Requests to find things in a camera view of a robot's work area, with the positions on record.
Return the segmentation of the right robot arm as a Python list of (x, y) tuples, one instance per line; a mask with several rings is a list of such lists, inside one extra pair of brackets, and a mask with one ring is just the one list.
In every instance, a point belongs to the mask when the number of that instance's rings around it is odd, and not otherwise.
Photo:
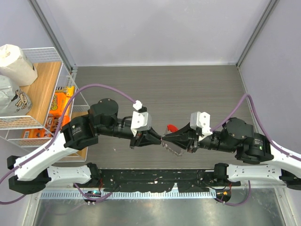
[(244, 165), (215, 164), (213, 181), (217, 185), (242, 180), (267, 180), (284, 182), (287, 188), (293, 190), (301, 188), (300, 155), (256, 133), (253, 125), (239, 118), (230, 118), (222, 125), (221, 131), (208, 133), (204, 128), (189, 123), (164, 135), (162, 140), (190, 153), (198, 149), (234, 153), (235, 158)]

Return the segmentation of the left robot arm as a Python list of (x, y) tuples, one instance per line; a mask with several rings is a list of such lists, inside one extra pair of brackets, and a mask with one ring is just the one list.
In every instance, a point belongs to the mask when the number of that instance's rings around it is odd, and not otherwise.
[(9, 189), (27, 195), (48, 186), (99, 186), (102, 178), (96, 164), (53, 166), (71, 153), (96, 145), (99, 135), (128, 139), (130, 148), (161, 144), (161, 135), (151, 127), (151, 116), (146, 108), (134, 111), (132, 116), (123, 119), (118, 118), (118, 110), (116, 101), (102, 99), (92, 105), (86, 115), (75, 117), (65, 124), (58, 135), (39, 150), (24, 157), (8, 157), (8, 169), (16, 169), (8, 180)]

